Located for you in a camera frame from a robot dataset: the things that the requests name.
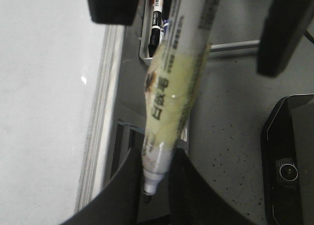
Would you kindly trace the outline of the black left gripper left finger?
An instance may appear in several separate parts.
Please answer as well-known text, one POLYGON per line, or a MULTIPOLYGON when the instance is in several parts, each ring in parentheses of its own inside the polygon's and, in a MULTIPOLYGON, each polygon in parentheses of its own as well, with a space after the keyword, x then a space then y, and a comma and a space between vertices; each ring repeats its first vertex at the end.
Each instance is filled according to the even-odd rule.
POLYGON ((140 150, 131 148, 105 188, 64 225, 134 225, 137 221, 142 162, 140 150))

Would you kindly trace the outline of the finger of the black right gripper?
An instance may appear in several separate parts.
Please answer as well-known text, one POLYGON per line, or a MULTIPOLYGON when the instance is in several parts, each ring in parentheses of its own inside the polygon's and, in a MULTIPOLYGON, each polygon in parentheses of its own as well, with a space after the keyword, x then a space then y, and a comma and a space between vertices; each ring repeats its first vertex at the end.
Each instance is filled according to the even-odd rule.
POLYGON ((257 73, 281 74, 313 18, 314 0, 273 0, 260 38, 257 73))
POLYGON ((91 21, 104 25, 133 24, 139 0, 87 0, 91 21))

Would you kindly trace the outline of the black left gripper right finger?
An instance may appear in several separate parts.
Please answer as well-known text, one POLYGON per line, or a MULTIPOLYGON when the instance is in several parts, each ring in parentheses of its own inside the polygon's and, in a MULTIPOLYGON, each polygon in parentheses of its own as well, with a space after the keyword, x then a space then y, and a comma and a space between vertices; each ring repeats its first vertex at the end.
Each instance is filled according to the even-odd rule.
POLYGON ((168 201, 173 225, 252 225, 223 200, 177 148, 168 178, 168 201))

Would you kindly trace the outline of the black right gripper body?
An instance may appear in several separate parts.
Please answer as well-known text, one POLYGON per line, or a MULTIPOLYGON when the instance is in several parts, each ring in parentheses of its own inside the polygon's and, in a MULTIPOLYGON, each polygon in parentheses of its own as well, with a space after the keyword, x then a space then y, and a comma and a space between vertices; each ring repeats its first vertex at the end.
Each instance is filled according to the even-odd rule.
POLYGON ((261 132, 264 206, 270 225, 314 223, 314 95, 278 101, 261 132))

